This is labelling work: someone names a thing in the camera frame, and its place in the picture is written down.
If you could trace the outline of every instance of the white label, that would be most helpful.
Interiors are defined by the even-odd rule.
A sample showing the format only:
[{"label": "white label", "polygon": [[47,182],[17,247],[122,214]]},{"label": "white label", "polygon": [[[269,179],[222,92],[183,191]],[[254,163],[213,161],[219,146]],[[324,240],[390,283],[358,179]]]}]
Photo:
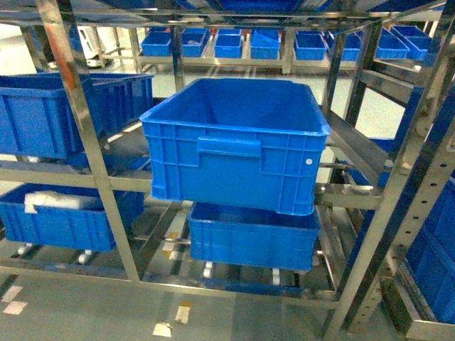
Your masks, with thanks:
[{"label": "white label", "polygon": [[17,294],[21,292],[21,290],[21,286],[11,286],[10,289],[8,289],[8,291],[3,295],[1,301],[10,303],[17,296]]},{"label": "white label", "polygon": [[3,314],[9,315],[19,315],[22,313],[22,310],[26,307],[27,303],[25,302],[11,302],[8,306],[3,310]]}]

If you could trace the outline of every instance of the stainless steel shelving rack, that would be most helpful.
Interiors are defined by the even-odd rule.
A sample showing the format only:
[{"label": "stainless steel shelving rack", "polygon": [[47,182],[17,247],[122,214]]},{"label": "stainless steel shelving rack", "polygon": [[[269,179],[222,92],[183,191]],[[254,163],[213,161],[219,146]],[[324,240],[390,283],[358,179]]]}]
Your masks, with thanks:
[{"label": "stainless steel shelving rack", "polygon": [[[360,332],[384,296],[392,314],[401,318],[398,327],[406,337],[418,340],[455,340],[455,325],[435,321],[403,265],[409,246],[455,168],[455,111],[449,114],[440,112],[449,90],[454,85],[455,0],[435,1],[403,13],[355,11],[365,5],[366,1],[335,1],[333,6],[338,7],[332,12],[307,10],[315,2],[317,1],[304,1],[308,7],[303,4],[302,10],[291,13],[177,9],[73,10],[69,1],[56,0],[37,0],[35,8],[0,8],[0,22],[23,26],[27,46],[39,69],[46,69],[40,42],[48,40],[50,43],[91,169],[90,174],[74,174],[73,169],[58,163],[29,163],[19,159],[17,162],[1,162],[0,179],[97,188],[124,267],[123,270],[101,269],[88,265],[35,261],[33,257],[27,259],[16,255],[0,258],[0,272],[12,276],[71,278],[73,281],[83,280],[90,283],[110,282],[204,296],[240,296],[244,299],[265,299],[289,305],[322,308],[328,310],[324,340],[336,339],[342,327],[351,332]],[[445,3],[442,13],[435,17],[432,9]],[[24,13],[27,14],[27,19],[18,18]],[[283,63],[292,60],[289,51],[296,29],[343,30],[343,33],[337,36],[335,53],[329,63],[322,109],[333,129],[328,147],[333,149],[338,160],[348,161],[350,166],[338,162],[321,164],[321,167],[332,168],[333,175],[330,183],[316,186],[317,211],[322,226],[319,238],[322,252],[318,254],[324,260],[330,277],[330,290],[309,288],[295,296],[281,290],[283,287],[278,287],[280,290],[267,296],[224,290],[226,288],[223,286],[211,286],[209,282],[196,278],[154,276],[144,270],[163,240],[182,245],[188,243],[184,238],[164,238],[166,230],[181,216],[180,212],[185,207],[181,202],[167,205],[150,235],[132,237],[126,234],[113,190],[148,193],[151,176],[149,172],[140,170],[110,173],[105,166],[102,152],[107,150],[100,147],[104,146],[105,141],[98,141],[90,117],[93,88],[77,35],[76,18],[85,25],[127,26],[133,33],[132,45],[136,51],[139,51],[139,46],[137,37],[134,37],[134,27],[171,26],[172,65],[177,90],[184,85],[182,61],[185,63],[186,60],[181,57],[183,27],[284,26],[287,59]],[[432,45],[419,72],[414,68],[385,63],[374,58],[383,25],[394,21],[438,19]],[[47,39],[44,36],[33,39],[33,25],[44,25]],[[331,105],[341,68],[346,33],[356,30],[364,30],[363,42],[342,119],[331,110]],[[142,62],[136,58],[135,60],[139,71]],[[222,65],[225,61],[211,62]],[[421,95],[404,143],[390,155],[355,129],[366,88],[375,90],[404,107],[410,97]],[[114,155],[140,156],[144,152],[146,153],[146,144],[141,127],[130,129],[109,144],[109,153]],[[391,168],[391,175],[386,187],[380,188],[378,179],[385,166]],[[372,185],[339,183],[339,172],[348,167],[359,170]],[[348,228],[333,223],[333,207],[346,209],[351,222]],[[375,216],[367,233],[357,237],[362,220],[360,210],[375,210]]]}]

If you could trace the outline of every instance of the rack caster wheel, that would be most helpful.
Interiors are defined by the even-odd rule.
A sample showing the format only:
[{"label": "rack caster wheel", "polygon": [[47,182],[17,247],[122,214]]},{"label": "rack caster wheel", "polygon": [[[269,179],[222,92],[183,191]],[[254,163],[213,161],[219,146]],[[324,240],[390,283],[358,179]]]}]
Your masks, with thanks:
[{"label": "rack caster wheel", "polygon": [[205,263],[205,268],[203,272],[203,278],[212,278],[213,272],[215,270],[215,264],[211,261]]},{"label": "rack caster wheel", "polygon": [[34,248],[34,246],[35,245],[33,245],[32,243],[26,243],[22,247],[19,247],[19,249],[17,250],[17,253],[19,256],[23,256],[24,254],[29,253],[30,250],[32,250],[32,248]]},{"label": "rack caster wheel", "polygon": [[95,253],[92,250],[85,250],[84,253],[77,258],[77,262],[82,265],[86,264],[94,254]]}]

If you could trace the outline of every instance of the plastic crate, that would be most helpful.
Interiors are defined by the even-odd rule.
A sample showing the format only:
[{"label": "plastic crate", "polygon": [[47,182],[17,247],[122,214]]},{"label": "plastic crate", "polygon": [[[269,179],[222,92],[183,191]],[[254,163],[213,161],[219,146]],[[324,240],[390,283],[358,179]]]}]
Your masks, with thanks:
[{"label": "plastic crate", "polygon": [[142,53],[152,57],[171,55],[171,34],[167,32],[149,32],[142,41]]},{"label": "plastic crate", "polygon": [[154,197],[313,212],[331,130],[308,85],[200,79],[140,119]]},{"label": "plastic crate", "polygon": [[236,28],[221,28],[218,30],[219,36],[241,36],[242,30]]},{"label": "plastic crate", "polygon": [[[119,133],[153,106],[153,75],[91,76],[96,96],[91,114],[98,134]],[[67,158],[83,150],[58,72],[1,76],[0,96],[7,103],[0,107],[0,122],[5,127],[0,153]]]},{"label": "plastic crate", "polygon": [[[99,197],[98,191],[93,188],[23,185],[0,197],[0,217],[8,240],[93,251],[110,251],[115,248],[114,236],[104,210],[35,206],[37,214],[25,213],[23,201],[26,193],[41,190]],[[117,191],[115,197],[124,226],[129,228],[143,211],[144,194]]]},{"label": "plastic crate", "polygon": [[376,58],[405,59],[409,51],[409,48],[399,38],[393,35],[382,35],[376,49]]},{"label": "plastic crate", "polygon": [[426,227],[420,230],[414,244],[421,254],[413,267],[417,286],[439,322],[455,323],[455,261]]},{"label": "plastic crate", "polygon": [[309,271],[319,234],[316,214],[279,215],[251,208],[193,204],[188,215],[191,258]]},{"label": "plastic crate", "polygon": [[184,57],[200,57],[205,46],[205,34],[184,33],[182,43]]},{"label": "plastic crate", "polygon": [[242,36],[218,36],[215,43],[216,58],[241,58]]},{"label": "plastic crate", "polygon": [[409,48],[407,57],[422,60],[428,52],[432,39],[416,26],[393,26],[392,32]]},{"label": "plastic crate", "polygon": [[321,35],[299,34],[295,48],[298,60],[323,60],[326,57],[327,44]]},{"label": "plastic crate", "polygon": [[276,30],[254,30],[251,35],[251,58],[278,59],[280,42]]},{"label": "plastic crate", "polygon": [[[328,43],[328,46],[330,48],[330,55],[333,54],[333,49],[335,47],[335,37],[333,34],[329,33],[326,36],[326,40]],[[360,53],[360,46],[361,46],[362,41],[360,38],[354,34],[348,34],[346,37],[346,43],[344,45],[344,50],[343,50],[343,56],[341,57],[341,60],[343,61],[356,61],[358,59],[359,53]]]}]

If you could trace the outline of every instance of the crate rim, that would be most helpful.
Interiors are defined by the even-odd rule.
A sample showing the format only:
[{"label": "crate rim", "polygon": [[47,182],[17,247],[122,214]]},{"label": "crate rim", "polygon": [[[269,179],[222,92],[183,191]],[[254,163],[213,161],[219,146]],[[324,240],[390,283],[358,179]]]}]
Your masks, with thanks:
[{"label": "crate rim", "polygon": [[[188,212],[188,220],[192,221],[192,222],[196,222],[196,223],[209,223],[209,224],[212,224],[213,222],[215,222],[216,220],[209,220],[209,219],[196,219],[196,218],[193,218],[193,212],[194,212],[194,209],[196,208],[196,205],[198,204],[199,202],[193,202],[193,204],[191,205],[191,208]],[[230,206],[230,205],[222,205],[222,204],[213,204],[213,205],[217,205],[217,206]],[[260,208],[252,208],[252,207],[248,207],[249,209],[251,210],[263,210],[263,209],[260,209]],[[314,220],[315,224],[315,228],[314,229],[309,229],[308,227],[288,227],[288,226],[283,226],[283,225],[268,225],[268,224],[248,224],[248,225],[252,225],[254,227],[273,227],[273,228],[277,228],[277,229],[287,229],[287,230],[297,230],[297,231],[312,231],[312,232],[318,232],[321,230],[321,225],[319,224],[319,221],[317,219],[317,211],[314,210],[311,214],[309,215],[298,215],[298,216],[292,216],[292,217],[311,217],[312,220]],[[245,226],[246,224],[244,222],[228,222],[227,224],[229,225],[242,225],[242,226]]]},{"label": "crate rim", "polygon": [[[218,80],[245,80],[245,78],[219,78]],[[154,107],[150,108],[146,112],[144,112],[140,117],[139,120],[142,122],[149,122],[149,123],[159,123],[159,124],[168,124],[168,125],[175,125],[175,121],[168,121],[168,120],[163,120],[163,119],[151,119],[150,116],[160,108],[164,107],[166,104],[168,104],[170,101],[173,101],[177,96],[180,95],[180,93],[188,91],[188,88],[192,85],[194,85],[197,82],[201,82],[204,80],[212,80],[212,78],[199,78],[197,80],[192,81],[190,84],[186,85],[181,91],[176,92],[172,94],[172,96],[166,98],[164,101],[161,103],[155,105]],[[292,82],[291,80],[275,80],[276,82],[289,82],[297,86],[301,86],[306,91],[309,91],[311,94],[311,88],[306,85],[306,84],[299,84]],[[321,113],[318,116],[319,123],[321,124],[321,130],[320,131],[299,131],[299,130],[286,130],[286,129],[270,129],[270,128],[255,128],[256,132],[260,133],[273,133],[273,134],[293,134],[293,135],[300,135],[300,136],[328,136],[332,133],[332,130],[330,126],[328,125],[328,122],[326,121],[326,118],[322,114],[320,106],[317,104],[316,99],[314,99],[314,96],[312,97],[312,103],[311,103],[314,108]],[[201,124],[199,123],[192,123],[192,122],[182,122],[180,121],[178,123],[179,126],[200,126]],[[204,127],[211,128],[211,129],[219,129],[219,130],[234,130],[234,131],[251,131],[251,127],[248,126],[226,126],[226,125],[220,125],[220,124],[204,124]]]}]

